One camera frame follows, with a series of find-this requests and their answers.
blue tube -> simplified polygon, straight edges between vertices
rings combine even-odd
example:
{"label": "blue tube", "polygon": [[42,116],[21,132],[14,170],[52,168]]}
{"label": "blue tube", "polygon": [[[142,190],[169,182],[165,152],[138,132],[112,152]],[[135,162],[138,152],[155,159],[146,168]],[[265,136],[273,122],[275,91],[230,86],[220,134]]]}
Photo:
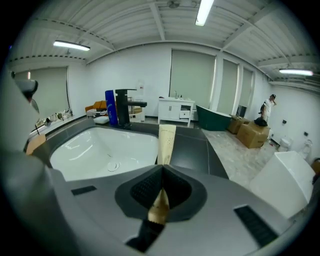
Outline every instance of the blue tube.
{"label": "blue tube", "polygon": [[117,117],[114,90],[105,91],[105,101],[106,101],[106,109],[107,109],[109,120],[110,120],[110,125],[117,126],[118,117]]}

ceiling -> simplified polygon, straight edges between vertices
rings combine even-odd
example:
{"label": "ceiling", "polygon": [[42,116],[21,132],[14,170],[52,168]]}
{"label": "ceiling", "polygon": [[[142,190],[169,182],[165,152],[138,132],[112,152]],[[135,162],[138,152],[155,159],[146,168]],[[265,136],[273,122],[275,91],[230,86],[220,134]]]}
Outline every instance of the ceiling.
{"label": "ceiling", "polygon": [[[195,25],[200,0],[173,2],[179,6],[170,8],[167,0],[48,1],[30,19],[8,60],[14,66],[26,59],[68,58],[90,63],[135,45],[186,42],[234,54],[278,84],[297,83],[302,89],[307,86],[320,93],[320,77],[310,82],[279,73],[287,67],[320,73],[320,62],[304,27],[278,2],[215,0],[203,27]],[[86,45],[91,50],[55,47],[55,40]]]}

white t-shirt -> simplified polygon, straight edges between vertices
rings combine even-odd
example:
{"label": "white t-shirt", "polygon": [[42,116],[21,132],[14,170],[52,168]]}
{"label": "white t-shirt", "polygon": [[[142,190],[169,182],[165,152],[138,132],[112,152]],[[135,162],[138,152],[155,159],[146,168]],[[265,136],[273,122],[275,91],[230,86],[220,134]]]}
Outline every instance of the white t-shirt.
{"label": "white t-shirt", "polygon": [[270,99],[266,99],[263,103],[263,105],[265,105],[265,114],[267,117],[270,117],[270,113],[271,113],[271,108],[274,105],[274,103],[272,101],[270,101]]}

cabinet door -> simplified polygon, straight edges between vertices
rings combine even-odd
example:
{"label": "cabinet door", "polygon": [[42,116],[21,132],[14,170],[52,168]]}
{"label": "cabinet door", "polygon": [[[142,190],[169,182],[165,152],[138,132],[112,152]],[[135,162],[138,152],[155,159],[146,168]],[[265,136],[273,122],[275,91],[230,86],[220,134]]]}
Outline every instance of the cabinet door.
{"label": "cabinet door", "polygon": [[171,119],[179,119],[180,118],[180,110],[181,110],[181,106],[175,106],[175,105],[171,105],[170,108],[170,118]]}
{"label": "cabinet door", "polygon": [[159,104],[159,117],[160,119],[168,119],[170,118],[170,108],[171,105],[169,103],[160,103]]}

ceiling light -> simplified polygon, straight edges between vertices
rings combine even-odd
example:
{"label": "ceiling light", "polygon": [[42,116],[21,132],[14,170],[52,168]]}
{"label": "ceiling light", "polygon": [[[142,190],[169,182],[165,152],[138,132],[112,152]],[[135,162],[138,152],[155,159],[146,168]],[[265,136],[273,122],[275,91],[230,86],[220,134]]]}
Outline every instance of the ceiling light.
{"label": "ceiling light", "polygon": [[198,15],[195,20],[197,26],[204,26],[214,0],[201,0]]}
{"label": "ceiling light", "polygon": [[90,50],[90,47],[88,47],[88,46],[84,46],[84,45],[73,43],[73,42],[60,41],[60,40],[55,40],[53,45],[59,46],[59,47],[78,49],[78,50],[82,50],[82,51],[89,51]]}
{"label": "ceiling light", "polygon": [[310,70],[295,69],[295,68],[279,69],[279,72],[282,74],[301,75],[301,76],[312,76],[314,74]]}

